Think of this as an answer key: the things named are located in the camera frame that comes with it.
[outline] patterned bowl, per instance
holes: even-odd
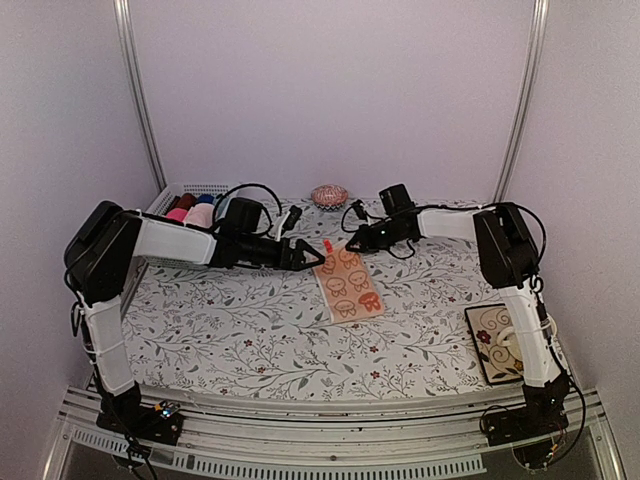
[[[332,212],[341,209],[349,194],[339,185],[322,185],[311,192],[311,200],[320,210]]]

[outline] pink towel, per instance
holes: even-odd
[[[171,220],[178,220],[179,222],[184,222],[185,217],[189,213],[184,208],[174,208],[169,213],[167,213],[166,217]]]
[[[213,205],[210,203],[199,203],[189,210],[189,213],[184,219],[184,223],[211,228],[211,225],[213,225]]]

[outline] blue object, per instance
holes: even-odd
[[[198,200],[196,200],[196,205],[199,204],[199,203],[211,203],[211,204],[213,204],[214,200],[215,199],[214,199],[213,195],[209,195],[208,193],[204,193],[204,194],[202,194],[202,195],[200,195],[198,197]]]

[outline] white basket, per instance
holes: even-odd
[[[181,197],[185,193],[191,193],[195,197],[200,195],[220,195],[231,189],[231,183],[170,183],[153,201],[147,209],[147,213],[152,215],[164,216],[168,213],[169,207],[173,203],[175,197]],[[168,260],[166,258],[148,258],[149,264],[154,267],[165,268],[190,268],[190,269],[206,269],[204,265],[194,265],[192,263],[180,262],[178,260]]]

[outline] orange object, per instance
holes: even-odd
[[[331,242],[329,241],[329,239],[325,238],[323,243],[324,243],[324,248],[327,249],[327,253],[328,254],[332,254],[333,253],[333,246],[331,245]]]
[[[344,246],[332,252],[327,249],[324,265],[313,271],[329,306],[332,323],[363,320],[384,313],[382,299],[357,253],[348,252]]]

